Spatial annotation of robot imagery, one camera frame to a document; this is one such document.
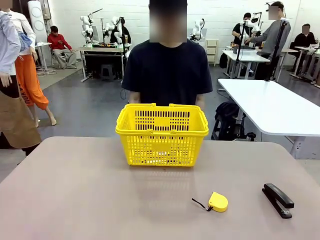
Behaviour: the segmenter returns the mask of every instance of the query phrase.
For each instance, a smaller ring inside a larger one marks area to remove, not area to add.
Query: black stapler
[[[289,212],[289,209],[293,209],[295,207],[295,203],[272,183],[266,183],[263,187],[262,192],[266,195],[280,216],[283,219],[292,218],[292,214]]]

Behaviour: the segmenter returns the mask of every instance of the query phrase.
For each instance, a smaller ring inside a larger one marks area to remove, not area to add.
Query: hand
[[[30,50],[30,54],[33,56],[34,61],[37,61],[38,60],[38,55],[37,55],[36,50],[32,46],[29,47],[29,50]]]
[[[10,84],[12,84],[11,77],[8,73],[0,71],[0,78],[1,78],[2,86],[4,86],[5,88],[7,88]]]
[[[248,44],[248,43],[250,43],[250,42],[251,42],[251,40],[252,40],[252,37],[248,38],[247,40],[245,40],[244,44]]]

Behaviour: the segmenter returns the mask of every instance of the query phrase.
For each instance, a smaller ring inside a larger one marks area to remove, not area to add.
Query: orange pants
[[[42,92],[36,71],[36,65],[32,55],[18,56],[15,60],[16,78],[19,83],[21,96],[27,106],[33,106],[45,110],[49,104]]]

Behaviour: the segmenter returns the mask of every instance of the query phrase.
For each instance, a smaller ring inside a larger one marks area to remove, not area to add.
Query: light blue shirt
[[[16,75],[15,61],[21,44],[16,27],[6,12],[0,11],[0,71]]]

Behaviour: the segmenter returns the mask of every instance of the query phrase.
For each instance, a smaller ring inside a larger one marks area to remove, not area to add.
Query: white cabinet
[[[216,56],[218,53],[218,42],[219,40],[206,39],[205,40],[205,51],[208,57],[209,64],[214,64],[216,66]]]

